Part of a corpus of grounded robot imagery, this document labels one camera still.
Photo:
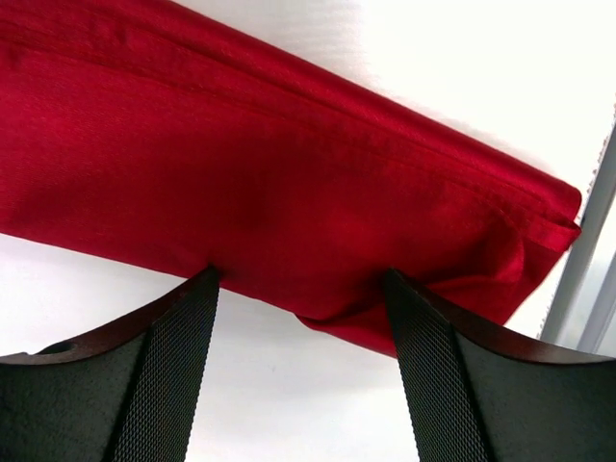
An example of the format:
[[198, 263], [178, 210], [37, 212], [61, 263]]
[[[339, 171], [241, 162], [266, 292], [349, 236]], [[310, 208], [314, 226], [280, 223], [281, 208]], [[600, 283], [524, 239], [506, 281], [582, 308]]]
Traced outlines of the red cloth napkin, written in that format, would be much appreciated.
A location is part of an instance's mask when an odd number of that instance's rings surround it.
[[396, 350], [398, 269], [504, 324], [579, 191], [170, 1], [1, 5], [4, 234], [222, 286]]

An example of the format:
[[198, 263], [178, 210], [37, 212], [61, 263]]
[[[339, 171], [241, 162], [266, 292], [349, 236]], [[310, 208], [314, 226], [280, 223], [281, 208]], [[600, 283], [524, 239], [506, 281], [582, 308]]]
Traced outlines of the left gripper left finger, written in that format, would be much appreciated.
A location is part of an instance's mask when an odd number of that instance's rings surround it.
[[2, 460], [185, 460], [218, 293], [207, 268], [87, 333], [2, 357]]

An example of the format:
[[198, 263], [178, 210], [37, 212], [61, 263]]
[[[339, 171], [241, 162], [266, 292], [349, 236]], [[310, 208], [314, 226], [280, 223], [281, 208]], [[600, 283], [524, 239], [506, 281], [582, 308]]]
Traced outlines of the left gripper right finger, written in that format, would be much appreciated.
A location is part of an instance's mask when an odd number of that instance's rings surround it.
[[611, 461], [615, 362], [529, 338], [397, 270], [386, 311], [422, 461]]

